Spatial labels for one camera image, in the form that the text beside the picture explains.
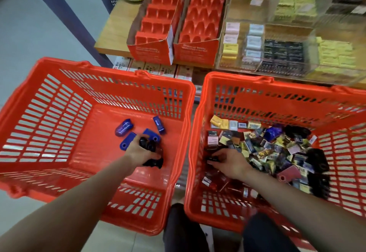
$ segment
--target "person's right arm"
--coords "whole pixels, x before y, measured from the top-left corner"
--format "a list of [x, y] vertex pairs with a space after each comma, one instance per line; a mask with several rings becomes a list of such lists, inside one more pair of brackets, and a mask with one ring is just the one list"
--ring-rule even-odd
[[209, 164], [255, 189], [318, 251], [366, 250], [364, 218], [255, 170], [235, 149], [221, 149], [213, 155], [222, 162]]

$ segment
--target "dark pants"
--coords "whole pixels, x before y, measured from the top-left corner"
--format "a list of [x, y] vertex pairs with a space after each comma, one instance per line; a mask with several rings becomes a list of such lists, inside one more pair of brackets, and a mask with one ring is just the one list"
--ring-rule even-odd
[[[243, 231], [244, 252], [299, 252], [288, 236], [264, 213], [252, 216]], [[197, 222], [174, 204], [164, 229], [165, 252], [208, 252], [206, 236]]]

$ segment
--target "tile floor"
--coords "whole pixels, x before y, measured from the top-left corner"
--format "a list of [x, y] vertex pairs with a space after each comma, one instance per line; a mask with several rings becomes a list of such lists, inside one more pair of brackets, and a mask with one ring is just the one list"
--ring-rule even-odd
[[[101, 0], [66, 0], [87, 30], [96, 39], [108, 18]], [[43, 56], [97, 62], [58, 20], [42, 0], [0, 0], [0, 108]], [[187, 173], [187, 164], [183, 171]], [[185, 186], [184, 179], [179, 181]], [[23, 197], [10, 199], [0, 191], [0, 234], [43, 205]], [[218, 229], [214, 235], [221, 234]], [[163, 251], [162, 234], [148, 237], [99, 222], [83, 251]]]

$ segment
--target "person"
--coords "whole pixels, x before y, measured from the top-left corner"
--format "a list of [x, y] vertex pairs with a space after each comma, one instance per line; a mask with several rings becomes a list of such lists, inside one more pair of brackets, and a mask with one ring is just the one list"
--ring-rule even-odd
[[[148, 159], [159, 159], [139, 146], [137, 135], [125, 154], [80, 185], [45, 204], [0, 237], [0, 252], [80, 251], [123, 179]], [[366, 222], [346, 210], [256, 171], [234, 149], [216, 152], [222, 162], [209, 162], [226, 176], [258, 191], [287, 217], [318, 251], [364, 251]], [[253, 216], [243, 232], [245, 252], [297, 251], [268, 217]], [[208, 251], [199, 224], [183, 206], [171, 207], [164, 229], [166, 252]]]

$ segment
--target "plastic basket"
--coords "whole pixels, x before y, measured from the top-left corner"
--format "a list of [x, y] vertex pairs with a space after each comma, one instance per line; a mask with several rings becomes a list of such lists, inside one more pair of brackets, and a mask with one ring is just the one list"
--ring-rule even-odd
[[162, 169], [137, 168], [101, 218], [156, 235], [184, 163], [194, 94], [180, 79], [43, 58], [0, 113], [0, 188], [50, 202], [124, 154], [114, 134], [123, 120], [131, 118], [135, 133], [157, 131], [159, 115]]
[[243, 222], [258, 210], [265, 211], [295, 244], [311, 248], [286, 218], [268, 205], [208, 191], [203, 148], [213, 114], [244, 122], [290, 124], [308, 127], [318, 136], [330, 165], [329, 201], [359, 216], [366, 216], [366, 91], [283, 83], [272, 77], [252, 77], [211, 72], [205, 77], [196, 110], [190, 149], [185, 212], [194, 221], [240, 232]]

